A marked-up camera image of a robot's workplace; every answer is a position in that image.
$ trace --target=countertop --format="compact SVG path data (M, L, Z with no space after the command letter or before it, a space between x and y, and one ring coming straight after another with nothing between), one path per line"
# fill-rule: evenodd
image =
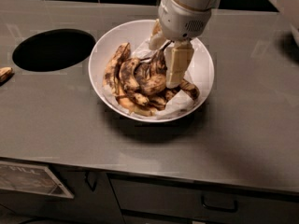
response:
M299 48L275 12L214 10L201 41L215 65L206 102L162 124L121 117L96 95L88 59L35 73L12 61L26 38L76 28L98 40L157 7L0 0L0 157L299 193Z

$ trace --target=white paper liner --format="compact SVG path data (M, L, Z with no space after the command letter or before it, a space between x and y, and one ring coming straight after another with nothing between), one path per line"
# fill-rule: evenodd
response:
M145 40L136 50L132 52L132 57L138 58L147 58L151 57L156 51L149 49L150 40ZM191 76L187 71L185 74L185 79L192 83ZM194 101L185 91L179 91L167 104L165 110L155 112L155 115L152 117L145 117L138 115L136 113L129 112L128 109L123 108L117 100L115 96L112 94L111 88L106 85L103 87L103 95L105 98L118 110L123 112L126 115L129 115L134 118L146 119L146 120L158 120L158 119L174 119L177 116L180 116L194 108L194 106L198 103L198 99Z

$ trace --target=dark round object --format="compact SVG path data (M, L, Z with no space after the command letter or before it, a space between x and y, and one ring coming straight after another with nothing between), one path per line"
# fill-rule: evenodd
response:
M76 29L58 29L34 35L14 50L13 62L20 68L37 71L61 70L90 56L95 39Z

